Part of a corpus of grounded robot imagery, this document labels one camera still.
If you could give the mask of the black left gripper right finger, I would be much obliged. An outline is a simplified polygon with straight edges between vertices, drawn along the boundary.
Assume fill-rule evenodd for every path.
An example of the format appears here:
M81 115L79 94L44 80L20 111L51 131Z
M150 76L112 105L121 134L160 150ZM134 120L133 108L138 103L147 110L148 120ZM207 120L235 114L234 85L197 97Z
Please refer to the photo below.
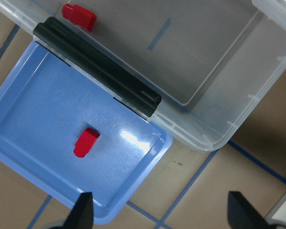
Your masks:
M232 229L269 228L269 224L239 191L228 192L228 224Z

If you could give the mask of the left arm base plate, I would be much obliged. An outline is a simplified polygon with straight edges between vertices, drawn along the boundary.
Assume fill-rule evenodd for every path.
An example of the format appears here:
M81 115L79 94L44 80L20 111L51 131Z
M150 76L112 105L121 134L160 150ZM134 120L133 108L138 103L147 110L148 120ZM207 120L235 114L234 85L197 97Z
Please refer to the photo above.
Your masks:
M269 224L279 224L286 226L286 193L270 210L265 220Z

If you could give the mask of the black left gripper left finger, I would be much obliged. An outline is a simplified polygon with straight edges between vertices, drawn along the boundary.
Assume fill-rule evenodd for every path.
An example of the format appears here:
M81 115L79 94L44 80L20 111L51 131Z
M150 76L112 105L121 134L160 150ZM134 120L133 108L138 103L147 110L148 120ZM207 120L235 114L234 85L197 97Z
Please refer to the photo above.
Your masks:
M93 199L92 192L81 193L73 209L63 224L64 229L93 228Z

